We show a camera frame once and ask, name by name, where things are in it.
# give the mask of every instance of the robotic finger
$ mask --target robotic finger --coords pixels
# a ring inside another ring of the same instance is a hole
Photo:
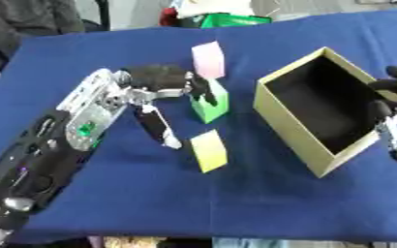
[[[173,149],[182,147],[182,143],[156,107],[151,105],[135,107],[134,115],[153,140]]]

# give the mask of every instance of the table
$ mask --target table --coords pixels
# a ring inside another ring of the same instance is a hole
[[[230,113],[203,125],[187,98],[157,105],[182,139],[218,129],[229,164],[199,173],[194,159],[150,139],[127,110],[19,241],[89,234],[397,241],[397,163],[383,143],[317,179],[252,109],[256,79],[319,47],[385,77],[384,67],[397,65],[397,11],[27,40],[0,77],[0,152],[91,72],[150,63],[190,69],[191,47],[215,40],[226,54]]]

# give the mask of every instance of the blue cloth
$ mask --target blue cloth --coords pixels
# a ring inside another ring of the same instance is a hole
[[[157,106],[182,139],[218,129],[229,164],[199,173],[194,159],[161,147],[127,110],[19,240],[135,234],[397,241],[397,163],[385,144],[317,179],[252,109],[258,78],[324,46],[384,77],[386,65],[397,65],[397,11],[29,39],[0,78],[0,153],[93,71],[150,63],[192,68],[191,47],[214,40],[226,55],[230,113],[203,125],[186,97]]]

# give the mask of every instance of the yellow cube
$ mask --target yellow cube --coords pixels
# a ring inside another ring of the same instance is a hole
[[[203,173],[213,171],[228,162],[228,154],[216,130],[191,139],[191,145]]]

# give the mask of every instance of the foam block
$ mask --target foam block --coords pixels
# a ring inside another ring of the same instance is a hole
[[[196,73],[203,78],[222,78],[225,75],[225,59],[218,42],[192,48]]]
[[[191,145],[203,173],[213,171],[228,162],[228,155],[216,130],[191,139]]]
[[[204,124],[208,124],[229,111],[228,91],[215,79],[209,79],[208,82],[210,90],[218,102],[216,107],[207,103],[203,96],[201,96],[198,101],[193,97],[190,97],[194,111],[198,114]]]

